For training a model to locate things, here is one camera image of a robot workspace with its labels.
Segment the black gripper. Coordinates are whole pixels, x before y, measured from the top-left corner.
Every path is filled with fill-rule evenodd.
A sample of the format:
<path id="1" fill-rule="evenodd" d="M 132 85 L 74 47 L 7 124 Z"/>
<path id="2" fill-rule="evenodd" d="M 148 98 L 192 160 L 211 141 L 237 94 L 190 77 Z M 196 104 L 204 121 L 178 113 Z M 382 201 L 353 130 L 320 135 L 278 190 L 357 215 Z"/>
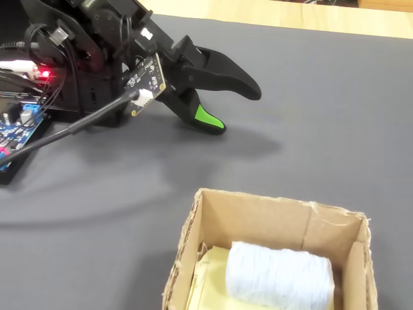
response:
<path id="1" fill-rule="evenodd" d="M 207 48 L 206 57 L 197 64 L 197 51 L 185 36 L 175 44 L 152 19 L 152 11 L 137 9 L 132 14 L 132 63 L 138 67 L 156 53 L 161 62 L 167 89 L 157 98 L 187 125 L 211 135 L 225 132 L 225 124 L 207 112 L 195 89 L 232 91 L 250 100 L 261 99 L 256 81 L 228 56 Z"/>

